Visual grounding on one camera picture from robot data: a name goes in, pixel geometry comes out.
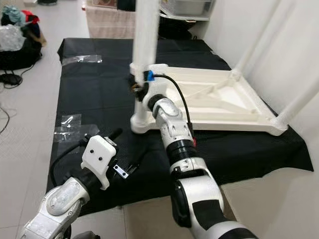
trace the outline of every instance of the plastic container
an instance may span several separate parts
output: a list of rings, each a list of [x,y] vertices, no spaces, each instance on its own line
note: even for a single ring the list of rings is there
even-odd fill
[[[201,16],[210,9],[213,0],[161,0],[161,7],[172,15]]]

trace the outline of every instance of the table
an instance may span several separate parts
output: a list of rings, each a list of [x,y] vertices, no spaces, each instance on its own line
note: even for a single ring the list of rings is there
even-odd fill
[[[133,41],[126,39],[65,39],[58,51],[60,60],[78,55],[101,55],[102,63],[72,63],[63,66],[56,127],[62,116],[81,114],[82,124],[96,124],[100,135],[121,127],[116,140],[119,164],[127,168],[143,155],[140,168],[126,181],[118,177],[82,208],[82,215],[141,200],[163,197],[170,192],[169,162],[160,133],[131,132],[134,96],[127,76],[132,61]],[[202,40],[159,40],[157,63],[172,67],[230,70],[211,53]],[[283,167],[313,171],[304,140],[290,127],[281,136],[264,132],[196,131],[197,150],[219,185],[262,177]],[[59,143],[53,143],[51,162]],[[80,169],[83,150],[67,155],[57,164],[55,177],[61,182],[72,168]],[[47,190],[52,188],[48,179]]]

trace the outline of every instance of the tiled floor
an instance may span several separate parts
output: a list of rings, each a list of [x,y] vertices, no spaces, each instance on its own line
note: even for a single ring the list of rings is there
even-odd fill
[[[29,9],[39,16],[48,45],[18,88],[0,89],[1,106],[10,115],[17,112],[0,135],[0,239],[18,237],[44,195],[61,74],[56,51],[63,38],[89,37],[81,5],[82,0],[59,0]],[[0,113],[0,128],[4,124]],[[73,236],[92,230],[102,239],[191,238],[174,223],[170,207],[163,198],[81,217]]]

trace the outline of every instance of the white pole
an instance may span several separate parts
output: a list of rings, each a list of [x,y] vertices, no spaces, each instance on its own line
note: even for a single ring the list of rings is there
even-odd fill
[[[159,0],[137,0],[136,29],[133,45],[131,73],[139,85],[144,83],[143,72],[155,63],[158,43]],[[147,131],[147,111],[142,103],[135,101],[135,114],[131,118],[131,128],[135,133]]]
[[[272,120],[275,127],[287,129],[289,122],[302,110],[309,101],[319,92],[319,78],[313,81],[306,90],[297,96]]]
[[[271,19],[273,18],[273,16],[275,15],[275,12],[278,9],[279,4],[281,3],[282,0],[277,0],[272,9],[270,10],[270,13],[267,16],[267,19],[265,21],[265,23],[263,24],[262,28],[259,30],[255,40],[253,41],[253,43],[251,44],[250,47],[248,47],[248,49],[245,51],[245,53],[243,54],[243,56],[240,58],[239,62],[237,63],[237,65],[235,66],[235,68],[231,71],[230,76],[235,79],[235,80],[239,80],[242,76],[242,73],[244,72],[245,67],[247,66],[250,58],[252,57],[252,55],[254,54],[256,47],[258,46],[258,44],[260,43],[261,38],[263,37]]]

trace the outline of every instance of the blue clip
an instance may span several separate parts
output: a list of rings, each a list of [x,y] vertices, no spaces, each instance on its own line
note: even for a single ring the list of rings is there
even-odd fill
[[[155,78],[153,77],[154,73],[153,71],[149,71],[149,75],[148,75],[148,81],[154,81]]]

